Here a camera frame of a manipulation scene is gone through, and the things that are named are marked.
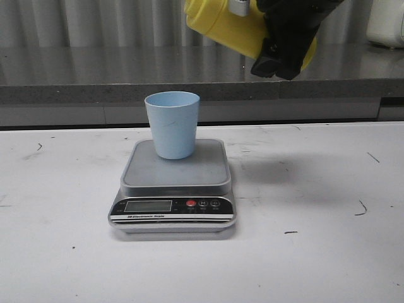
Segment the scale control panel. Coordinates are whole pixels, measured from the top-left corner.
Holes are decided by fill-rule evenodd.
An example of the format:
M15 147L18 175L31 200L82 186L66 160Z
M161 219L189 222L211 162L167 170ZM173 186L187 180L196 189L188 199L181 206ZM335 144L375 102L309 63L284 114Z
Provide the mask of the scale control panel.
M225 223L235 216L233 204L223 197L126 198L111 209L111 222Z

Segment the black button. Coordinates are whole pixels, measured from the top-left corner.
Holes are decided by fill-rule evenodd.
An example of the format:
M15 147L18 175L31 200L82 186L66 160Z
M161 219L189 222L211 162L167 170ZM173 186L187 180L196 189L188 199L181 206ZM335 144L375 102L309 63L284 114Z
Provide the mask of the black button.
M220 206L220 201L219 200L212 200L210 201L210 205L214 207Z
M198 202L199 206L208 206L207 200L201 200Z

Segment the stainless steel surface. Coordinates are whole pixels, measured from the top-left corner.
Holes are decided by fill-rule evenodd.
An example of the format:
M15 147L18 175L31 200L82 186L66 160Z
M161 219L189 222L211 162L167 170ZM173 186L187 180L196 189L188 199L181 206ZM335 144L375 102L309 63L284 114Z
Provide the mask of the stainless steel surface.
M215 44L186 26L184 1L2 0L0 47ZM371 4L345 0L321 25L321 43L364 42Z
M250 74L253 60L226 47L0 49L0 85L287 82ZM318 45L294 81L404 78L404 50Z

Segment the scale button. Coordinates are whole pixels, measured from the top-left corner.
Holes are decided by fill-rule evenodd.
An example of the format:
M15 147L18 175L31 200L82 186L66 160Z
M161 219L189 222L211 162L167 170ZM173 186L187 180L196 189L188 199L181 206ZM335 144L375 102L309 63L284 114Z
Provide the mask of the scale button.
M204 206L208 206L208 202L207 202L207 200L201 200L201 201L199 201L199 206L202 206L202 207L204 207Z
M212 206L215 206L215 207L220 206L219 200L212 200L212 201L210 201L210 204L211 204Z
M187 206L195 206L196 201L195 200L188 200L186 204L187 204Z

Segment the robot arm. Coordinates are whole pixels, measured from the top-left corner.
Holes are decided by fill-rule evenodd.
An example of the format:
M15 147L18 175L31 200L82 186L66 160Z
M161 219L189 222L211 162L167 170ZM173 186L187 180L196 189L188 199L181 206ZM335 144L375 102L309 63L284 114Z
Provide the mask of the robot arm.
M256 0L264 13L269 38L263 40L251 73L291 80L301 71L303 59L321 22L344 0ZM249 0L229 0L229 11L248 15Z

